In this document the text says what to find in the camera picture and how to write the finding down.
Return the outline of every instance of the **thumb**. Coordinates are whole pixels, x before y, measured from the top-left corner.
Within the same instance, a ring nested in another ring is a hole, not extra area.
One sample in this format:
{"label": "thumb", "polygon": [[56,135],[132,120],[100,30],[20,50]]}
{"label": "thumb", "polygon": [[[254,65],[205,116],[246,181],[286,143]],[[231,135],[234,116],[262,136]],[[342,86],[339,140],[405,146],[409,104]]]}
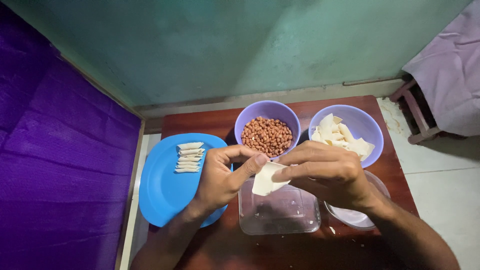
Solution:
{"label": "thumb", "polygon": [[269,160],[265,154],[253,156],[241,165],[240,168],[233,171],[230,177],[241,186],[250,176],[258,173]]}

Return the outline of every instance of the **pink cloth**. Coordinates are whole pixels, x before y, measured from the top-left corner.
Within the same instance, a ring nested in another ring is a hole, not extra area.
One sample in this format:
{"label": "pink cloth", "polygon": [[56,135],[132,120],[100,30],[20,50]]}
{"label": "pink cloth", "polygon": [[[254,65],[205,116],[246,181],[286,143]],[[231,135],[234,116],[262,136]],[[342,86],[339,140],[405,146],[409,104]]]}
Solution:
{"label": "pink cloth", "polygon": [[438,127],[480,135],[480,0],[474,0],[403,70],[420,85]]}

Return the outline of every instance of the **wall baseboard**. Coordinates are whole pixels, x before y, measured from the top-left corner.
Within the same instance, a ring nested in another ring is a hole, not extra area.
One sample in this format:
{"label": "wall baseboard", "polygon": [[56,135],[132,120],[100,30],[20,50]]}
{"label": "wall baseboard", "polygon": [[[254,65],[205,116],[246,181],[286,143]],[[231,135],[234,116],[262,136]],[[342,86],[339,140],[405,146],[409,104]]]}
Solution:
{"label": "wall baseboard", "polygon": [[147,106],[138,106],[134,109],[147,119],[146,134],[152,131],[149,120],[161,118],[169,114],[199,112],[207,110],[224,110],[243,108],[260,100],[275,100],[282,103],[302,102],[309,100],[324,100],[332,98],[347,98],[356,96],[374,95],[378,98],[391,95],[397,88],[401,87],[403,81],[394,79],[374,83],[343,86],[342,84],[301,88],[287,91],[267,92],[250,94],[236,97],[205,98],[194,101],[165,103]]}

